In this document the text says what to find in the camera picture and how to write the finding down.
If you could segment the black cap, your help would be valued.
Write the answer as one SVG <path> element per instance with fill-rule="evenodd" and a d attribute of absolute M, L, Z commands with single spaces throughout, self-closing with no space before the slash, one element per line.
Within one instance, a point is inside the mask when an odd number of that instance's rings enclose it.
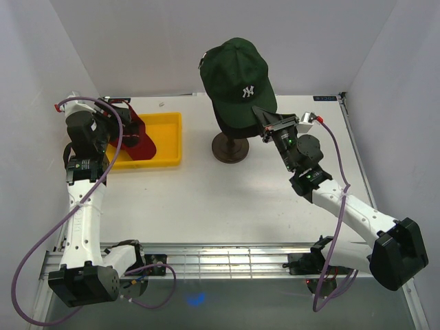
<path fill-rule="evenodd" d="M 244 104 L 227 104 L 212 101 L 214 115 L 219 128 L 227 136 L 234 139 L 253 138 L 260 135 L 253 106 L 259 106 L 257 102 L 245 102 Z"/>

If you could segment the red cap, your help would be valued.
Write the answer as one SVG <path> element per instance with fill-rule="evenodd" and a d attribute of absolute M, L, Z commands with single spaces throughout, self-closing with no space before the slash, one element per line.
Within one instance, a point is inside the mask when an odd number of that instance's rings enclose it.
<path fill-rule="evenodd" d="M 146 133 L 146 125 L 133 107 L 123 99 L 115 99 L 110 103 L 125 103 L 129 110 L 131 121 L 123 129 L 121 149 L 125 151 L 132 160 L 151 160 L 157 152 L 154 141 Z"/>

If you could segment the dark green cap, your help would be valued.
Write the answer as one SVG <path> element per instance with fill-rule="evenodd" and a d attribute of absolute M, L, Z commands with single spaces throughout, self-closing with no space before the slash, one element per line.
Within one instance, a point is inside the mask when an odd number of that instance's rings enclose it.
<path fill-rule="evenodd" d="M 277 111 L 268 64 L 244 38 L 234 37 L 209 49 L 199 62 L 199 74 L 214 112 L 229 127 L 255 125 L 253 106 Z"/>

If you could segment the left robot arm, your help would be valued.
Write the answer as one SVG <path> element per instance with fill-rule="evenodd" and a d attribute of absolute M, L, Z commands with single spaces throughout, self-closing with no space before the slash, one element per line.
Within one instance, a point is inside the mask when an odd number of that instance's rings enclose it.
<path fill-rule="evenodd" d="M 48 284 L 68 307 L 115 301 L 125 273 L 136 275 L 146 266 L 137 240 L 121 241 L 106 252 L 100 248 L 107 173 L 116 162 L 106 151 L 131 116 L 102 98 L 90 107 L 73 96 L 62 108 L 70 138 L 63 154 L 70 215 L 59 269 L 49 273 Z"/>

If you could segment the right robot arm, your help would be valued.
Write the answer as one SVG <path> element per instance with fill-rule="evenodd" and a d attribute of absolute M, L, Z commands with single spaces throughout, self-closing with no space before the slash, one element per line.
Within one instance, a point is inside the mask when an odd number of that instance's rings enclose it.
<path fill-rule="evenodd" d="M 363 243 L 348 242 L 338 234 L 319 239 L 309 253 L 292 263 L 306 272 L 326 273 L 332 267 L 370 274 L 383 287 L 396 291 L 428 265 L 428 254 L 419 225 L 406 217 L 399 220 L 374 209 L 349 193 L 321 166 L 324 155 L 318 138 L 308 131 L 323 119 L 314 113 L 301 118 L 254 106 L 259 135 L 273 142 L 295 193 L 346 224 Z"/>

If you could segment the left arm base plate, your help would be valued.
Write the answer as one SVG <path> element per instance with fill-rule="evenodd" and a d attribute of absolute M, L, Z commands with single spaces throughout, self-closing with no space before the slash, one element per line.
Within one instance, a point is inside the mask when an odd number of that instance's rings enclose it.
<path fill-rule="evenodd" d="M 145 265 L 154 265 L 140 272 L 141 276 L 165 276 L 168 256 L 166 254 L 145 254 Z"/>

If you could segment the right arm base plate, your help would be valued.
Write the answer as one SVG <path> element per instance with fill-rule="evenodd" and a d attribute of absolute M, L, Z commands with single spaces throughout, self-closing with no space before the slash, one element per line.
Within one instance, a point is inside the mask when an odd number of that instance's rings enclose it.
<path fill-rule="evenodd" d="M 320 274 L 324 264 L 325 258 L 319 252 L 291 253 L 283 268 L 288 269 L 290 275 Z"/>

